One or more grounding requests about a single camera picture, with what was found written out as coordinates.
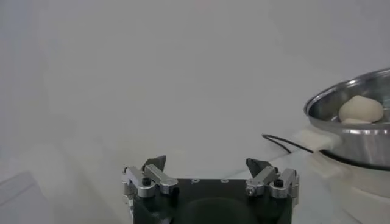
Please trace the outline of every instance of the dough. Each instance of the dough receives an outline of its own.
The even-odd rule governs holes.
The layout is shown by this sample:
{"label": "dough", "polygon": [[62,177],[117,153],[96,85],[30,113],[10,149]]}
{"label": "dough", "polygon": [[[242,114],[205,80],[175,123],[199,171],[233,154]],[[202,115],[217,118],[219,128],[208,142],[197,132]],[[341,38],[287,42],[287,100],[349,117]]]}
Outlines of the dough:
{"label": "dough", "polygon": [[376,100],[363,96],[354,96],[339,110],[339,118],[344,122],[347,118],[375,122],[383,117],[383,106]]}
{"label": "dough", "polygon": [[343,124],[371,124],[369,121],[363,121],[359,119],[354,119],[354,118],[347,118],[343,122]]}

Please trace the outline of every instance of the silver metal bracket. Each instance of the silver metal bracket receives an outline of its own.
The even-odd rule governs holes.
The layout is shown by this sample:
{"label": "silver metal bracket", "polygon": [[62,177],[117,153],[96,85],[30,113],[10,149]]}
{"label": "silver metal bracket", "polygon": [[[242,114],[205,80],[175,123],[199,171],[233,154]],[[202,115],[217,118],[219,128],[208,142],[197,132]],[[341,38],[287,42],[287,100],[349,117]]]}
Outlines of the silver metal bracket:
{"label": "silver metal bracket", "polygon": [[298,204],[299,196],[299,176],[292,169],[285,169],[282,175],[270,185],[271,197],[286,198],[290,195],[294,200],[294,205]]}
{"label": "silver metal bracket", "polygon": [[141,198],[150,198],[155,195],[156,184],[148,177],[139,171],[136,167],[126,167],[123,173],[124,183],[129,186],[125,191],[131,193],[134,188],[136,189],[136,195]]}
{"label": "silver metal bracket", "polygon": [[265,187],[278,176],[279,173],[275,167],[267,166],[253,179],[246,180],[247,195],[250,197],[263,195]]}
{"label": "silver metal bracket", "polygon": [[145,166],[144,174],[160,187],[162,194],[171,195],[174,189],[177,188],[177,179],[167,176],[153,164]]}

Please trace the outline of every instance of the pot handle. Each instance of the pot handle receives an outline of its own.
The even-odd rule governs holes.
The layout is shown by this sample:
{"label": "pot handle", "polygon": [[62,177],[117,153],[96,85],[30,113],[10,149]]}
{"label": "pot handle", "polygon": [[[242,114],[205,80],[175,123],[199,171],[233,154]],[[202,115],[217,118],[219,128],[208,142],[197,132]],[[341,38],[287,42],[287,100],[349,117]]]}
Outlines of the pot handle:
{"label": "pot handle", "polygon": [[299,131],[294,135],[294,139],[298,144],[309,148],[314,152],[321,149],[334,149],[342,143],[340,136],[327,131],[322,131],[312,125]]}

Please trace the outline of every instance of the white wall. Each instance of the white wall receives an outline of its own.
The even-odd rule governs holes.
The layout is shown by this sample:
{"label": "white wall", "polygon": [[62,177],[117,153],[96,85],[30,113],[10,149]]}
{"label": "white wall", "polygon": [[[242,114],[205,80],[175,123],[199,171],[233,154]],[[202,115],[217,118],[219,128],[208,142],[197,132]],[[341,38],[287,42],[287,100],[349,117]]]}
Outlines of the white wall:
{"label": "white wall", "polygon": [[0,156],[63,223],[125,222],[125,165],[167,155],[173,176],[215,177],[282,155],[260,135],[290,137],[313,94],[388,66],[389,4],[1,1]]}

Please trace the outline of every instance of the stainless steel pot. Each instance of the stainless steel pot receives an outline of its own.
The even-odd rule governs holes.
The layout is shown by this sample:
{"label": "stainless steel pot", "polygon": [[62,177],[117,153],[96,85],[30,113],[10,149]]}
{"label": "stainless steel pot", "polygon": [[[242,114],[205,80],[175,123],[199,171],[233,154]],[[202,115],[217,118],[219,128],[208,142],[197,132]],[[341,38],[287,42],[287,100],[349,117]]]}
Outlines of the stainless steel pot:
{"label": "stainless steel pot", "polygon": [[[385,115],[374,124],[342,124],[340,107],[355,95],[383,104]],[[341,137],[332,151],[354,161],[390,166],[390,68],[370,72],[332,86],[311,98],[305,114],[318,129]]]}

